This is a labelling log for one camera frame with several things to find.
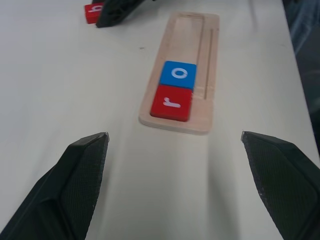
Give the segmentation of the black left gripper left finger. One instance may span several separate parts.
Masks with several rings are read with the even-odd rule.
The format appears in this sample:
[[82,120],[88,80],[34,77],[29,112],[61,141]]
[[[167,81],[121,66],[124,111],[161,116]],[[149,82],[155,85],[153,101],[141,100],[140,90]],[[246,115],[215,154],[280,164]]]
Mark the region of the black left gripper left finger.
[[0,240],[85,240],[100,194],[109,135],[83,137],[33,186]]

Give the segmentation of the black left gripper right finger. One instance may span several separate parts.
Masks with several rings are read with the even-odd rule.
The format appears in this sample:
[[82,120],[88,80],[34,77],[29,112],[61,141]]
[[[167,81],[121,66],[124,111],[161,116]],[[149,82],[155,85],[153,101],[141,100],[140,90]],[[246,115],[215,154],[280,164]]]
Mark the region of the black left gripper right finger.
[[241,141],[257,192],[284,240],[320,240],[320,168],[291,142],[251,131]]

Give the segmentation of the red letter block b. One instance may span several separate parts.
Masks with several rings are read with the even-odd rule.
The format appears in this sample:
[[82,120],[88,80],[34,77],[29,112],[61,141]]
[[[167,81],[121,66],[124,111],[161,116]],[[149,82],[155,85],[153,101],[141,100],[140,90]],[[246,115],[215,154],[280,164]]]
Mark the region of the red letter block b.
[[85,5],[84,13],[85,13],[86,22],[88,24],[95,24],[99,19],[102,9],[103,9],[102,2]]

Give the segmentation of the wooden letter tray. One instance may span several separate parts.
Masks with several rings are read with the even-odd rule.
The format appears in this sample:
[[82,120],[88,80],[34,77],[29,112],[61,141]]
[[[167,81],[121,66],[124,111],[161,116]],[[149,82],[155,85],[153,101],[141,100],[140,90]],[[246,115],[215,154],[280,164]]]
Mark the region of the wooden letter tray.
[[[206,135],[212,128],[216,85],[219,16],[177,12],[168,20],[149,82],[141,102],[139,121],[149,127]],[[186,122],[150,115],[166,61],[197,66],[189,119]]]

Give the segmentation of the blue letter block o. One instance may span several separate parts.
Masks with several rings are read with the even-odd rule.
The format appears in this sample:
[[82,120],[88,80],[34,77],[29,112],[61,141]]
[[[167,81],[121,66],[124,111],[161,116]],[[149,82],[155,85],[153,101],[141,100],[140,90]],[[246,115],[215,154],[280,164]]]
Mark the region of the blue letter block o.
[[196,64],[166,61],[162,68],[159,84],[193,90],[196,82],[196,73]]

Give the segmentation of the red letter block r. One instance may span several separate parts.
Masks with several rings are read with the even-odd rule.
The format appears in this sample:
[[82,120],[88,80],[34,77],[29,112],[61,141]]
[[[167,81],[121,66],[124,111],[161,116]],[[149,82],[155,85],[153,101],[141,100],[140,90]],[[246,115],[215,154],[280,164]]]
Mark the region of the red letter block r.
[[150,115],[187,122],[191,111],[192,95],[191,89],[160,84],[151,105]]

